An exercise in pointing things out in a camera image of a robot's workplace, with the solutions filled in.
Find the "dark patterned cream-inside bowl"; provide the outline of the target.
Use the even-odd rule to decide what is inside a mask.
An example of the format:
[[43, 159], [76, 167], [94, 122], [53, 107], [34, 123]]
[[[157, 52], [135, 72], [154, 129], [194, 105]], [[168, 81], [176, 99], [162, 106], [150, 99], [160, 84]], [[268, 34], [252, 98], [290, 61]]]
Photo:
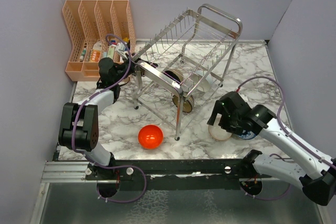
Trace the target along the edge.
[[[172, 101], [173, 101], [174, 105], [177, 106], [177, 104], [178, 104], [178, 97], [174, 95], [172, 97]], [[185, 113], [191, 113], [192, 110], [194, 109], [194, 105], [195, 105], [195, 99], [194, 99], [194, 97], [192, 95], [190, 95], [183, 102], [183, 108], [182, 108], [183, 112], [185, 112]]]

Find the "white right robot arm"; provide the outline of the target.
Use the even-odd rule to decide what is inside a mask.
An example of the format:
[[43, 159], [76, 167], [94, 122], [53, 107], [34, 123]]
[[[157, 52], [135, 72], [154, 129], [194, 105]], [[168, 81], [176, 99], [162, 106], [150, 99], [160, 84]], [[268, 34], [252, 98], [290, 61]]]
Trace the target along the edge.
[[241, 164], [246, 177], [260, 174], [279, 178], [301, 189], [314, 203], [328, 205], [335, 195], [334, 158], [288, 130], [279, 116], [264, 105], [251, 108], [236, 91], [215, 101], [207, 124], [214, 125], [217, 116], [220, 116], [218, 125], [223, 130], [245, 139], [259, 135], [293, 160], [293, 163], [287, 163], [252, 150]]

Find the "black bowl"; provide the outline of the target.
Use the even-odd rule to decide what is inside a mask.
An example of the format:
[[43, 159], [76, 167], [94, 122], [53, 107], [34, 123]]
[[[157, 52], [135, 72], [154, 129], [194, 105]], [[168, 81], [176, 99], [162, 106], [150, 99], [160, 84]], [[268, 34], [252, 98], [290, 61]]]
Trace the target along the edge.
[[163, 73], [179, 84], [181, 84], [184, 81], [184, 76], [182, 72], [179, 71], [178, 69], [168, 69]]

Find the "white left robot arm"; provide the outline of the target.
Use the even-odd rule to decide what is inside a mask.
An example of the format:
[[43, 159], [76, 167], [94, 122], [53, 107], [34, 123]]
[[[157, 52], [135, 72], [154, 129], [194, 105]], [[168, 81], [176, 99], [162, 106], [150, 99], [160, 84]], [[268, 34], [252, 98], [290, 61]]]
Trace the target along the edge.
[[95, 92], [84, 100], [64, 104], [58, 134], [58, 143], [98, 166], [104, 179], [115, 175], [114, 155], [99, 143], [99, 114], [117, 102], [120, 82], [135, 73], [135, 62], [129, 57], [125, 62], [115, 63], [111, 58], [98, 62], [99, 79]]

